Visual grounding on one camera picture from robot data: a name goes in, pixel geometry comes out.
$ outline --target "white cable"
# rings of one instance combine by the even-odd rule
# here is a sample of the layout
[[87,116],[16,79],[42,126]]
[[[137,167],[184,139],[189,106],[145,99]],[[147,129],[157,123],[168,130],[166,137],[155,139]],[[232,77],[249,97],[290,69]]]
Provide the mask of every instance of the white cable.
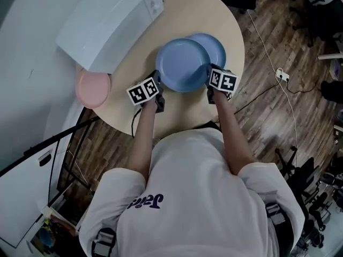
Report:
[[[251,19],[251,22],[252,22],[252,24],[253,24],[253,26],[254,26],[254,28],[255,28],[255,30],[256,30],[256,32],[257,32],[259,38],[261,39],[261,42],[262,42],[263,47],[264,47],[264,50],[266,51],[266,54],[267,54],[267,56],[268,56],[268,59],[269,59],[270,64],[271,64],[271,66],[272,66],[272,69],[273,69],[273,71],[274,71],[274,73],[275,73],[275,79],[276,79],[276,81],[279,83],[279,86],[281,87],[281,89],[282,89],[282,91],[284,92],[284,94],[286,95],[288,104],[289,104],[289,106],[290,106],[290,109],[292,110],[292,116],[293,116],[293,120],[294,120],[294,131],[295,131],[295,144],[296,144],[296,148],[298,149],[298,135],[297,135],[297,131],[296,131],[296,120],[295,120],[295,116],[294,116],[293,107],[292,107],[292,105],[291,105],[291,103],[290,103],[290,100],[289,100],[289,97],[288,97],[287,93],[285,92],[284,88],[282,87],[282,85],[281,85],[281,83],[280,83],[281,79],[278,80],[278,78],[277,78],[277,72],[276,72],[276,70],[274,69],[273,62],[272,62],[272,60],[270,59],[270,56],[269,56],[268,51],[267,51],[267,48],[266,48],[266,46],[265,46],[265,44],[264,44],[264,41],[263,41],[261,35],[259,35],[259,33],[258,33],[257,27],[256,27],[255,23],[253,22],[253,19],[252,19],[251,15],[250,15],[249,10],[247,10],[247,13],[248,13],[248,15],[249,15],[249,17],[250,17],[250,19]],[[298,154],[297,154],[297,153],[296,153],[296,156],[295,156],[295,165],[296,165],[296,167],[298,166]]]
[[58,152],[58,153],[56,153],[56,154],[60,154],[60,153],[67,152],[67,151],[68,151],[68,149],[62,150],[62,151],[60,151],[60,152]]
[[[67,150],[67,152],[69,152],[69,153],[71,154],[71,156],[73,156],[73,158],[75,159],[74,155],[71,153],[70,150]],[[88,182],[87,182],[85,176],[82,174],[82,171],[80,170],[80,167],[79,167],[79,165],[78,165],[77,162],[76,162],[76,159],[75,159],[75,164],[76,164],[77,168],[79,169],[79,171],[80,171],[80,173],[81,173],[81,175],[82,175],[82,178],[83,178],[84,181],[86,182],[87,186],[89,186],[89,184],[88,184]]]
[[273,71],[276,73],[276,70],[274,69],[274,66],[273,66],[272,60],[271,60],[271,59],[270,59],[270,57],[269,57],[269,54],[268,54],[267,48],[266,48],[266,46],[265,46],[265,44],[264,44],[264,42],[263,42],[263,40],[262,40],[262,37],[261,37],[261,35],[259,35],[259,33],[258,33],[258,30],[257,30],[257,28],[256,28],[256,25],[255,25],[255,23],[253,22],[253,19],[252,19],[251,15],[250,15],[250,12],[249,12],[249,10],[247,10],[247,13],[248,13],[248,15],[250,16],[251,22],[252,22],[252,24],[253,24],[253,26],[254,26],[254,28],[255,28],[255,30],[256,30],[256,32],[257,32],[257,34],[258,34],[259,38],[261,39],[261,42],[262,42],[262,44],[263,44],[264,50],[266,51],[266,54],[267,54],[267,56],[268,56],[268,59],[269,59],[269,61],[270,61],[270,64],[271,64],[271,66],[272,66],[272,69],[273,69]]

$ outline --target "wrist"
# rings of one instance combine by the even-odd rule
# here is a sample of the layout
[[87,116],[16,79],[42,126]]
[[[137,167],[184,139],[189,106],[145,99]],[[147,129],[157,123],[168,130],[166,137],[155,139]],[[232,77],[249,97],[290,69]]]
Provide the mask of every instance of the wrist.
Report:
[[220,91],[217,90],[217,89],[213,89],[213,100],[214,100],[214,102],[215,102],[216,104],[219,103],[219,102],[225,102],[225,103],[227,103],[227,98],[226,98],[225,93],[220,92]]
[[153,110],[155,112],[157,110],[156,98],[154,97],[151,100],[144,103],[143,108],[148,109],[148,110]]

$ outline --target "plate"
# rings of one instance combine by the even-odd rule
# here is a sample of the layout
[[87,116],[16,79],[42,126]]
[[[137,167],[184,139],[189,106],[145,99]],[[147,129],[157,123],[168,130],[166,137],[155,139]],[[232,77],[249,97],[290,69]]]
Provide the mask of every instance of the plate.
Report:
[[206,49],[197,41],[182,38],[164,45],[156,58],[161,81],[176,92],[191,92],[201,88],[207,80],[207,66],[211,62]]
[[221,68],[225,67],[226,52],[223,45],[217,38],[206,33],[192,34],[187,38],[198,42],[206,49],[212,64],[215,64]]
[[98,108],[107,99],[111,89],[108,74],[83,70],[75,90],[76,96],[88,109]]

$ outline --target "black strap buckle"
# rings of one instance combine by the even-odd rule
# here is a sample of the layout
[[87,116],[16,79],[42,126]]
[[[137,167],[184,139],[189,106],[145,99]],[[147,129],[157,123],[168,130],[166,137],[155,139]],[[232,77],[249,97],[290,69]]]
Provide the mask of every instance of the black strap buckle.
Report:
[[116,238],[116,232],[111,228],[101,229],[92,244],[92,256],[109,257],[116,243]]
[[292,224],[286,212],[277,203],[266,205],[267,217],[272,221],[278,239],[279,256],[289,256],[294,242]]

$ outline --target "pink plate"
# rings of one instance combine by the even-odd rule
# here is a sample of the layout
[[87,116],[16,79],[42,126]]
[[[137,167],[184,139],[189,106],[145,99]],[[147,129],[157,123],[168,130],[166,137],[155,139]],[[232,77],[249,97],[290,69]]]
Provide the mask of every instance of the pink plate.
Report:
[[86,108],[95,109],[103,104],[111,89],[109,75],[83,70],[75,86],[76,96]]

